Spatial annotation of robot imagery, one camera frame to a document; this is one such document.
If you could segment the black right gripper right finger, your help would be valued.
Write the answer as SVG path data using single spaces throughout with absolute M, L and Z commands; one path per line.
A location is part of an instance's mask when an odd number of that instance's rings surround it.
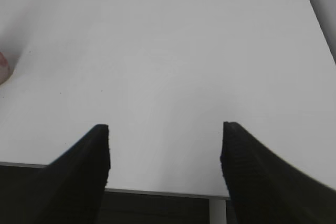
M 238 223 L 335 223 L 335 190 L 237 122 L 223 123 L 220 164 Z

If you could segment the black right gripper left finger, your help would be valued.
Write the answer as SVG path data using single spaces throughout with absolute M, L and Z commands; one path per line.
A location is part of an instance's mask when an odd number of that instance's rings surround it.
M 109 127 L 97 124 L 29 180 L 27 222 L 95 223 L 109 170 Z

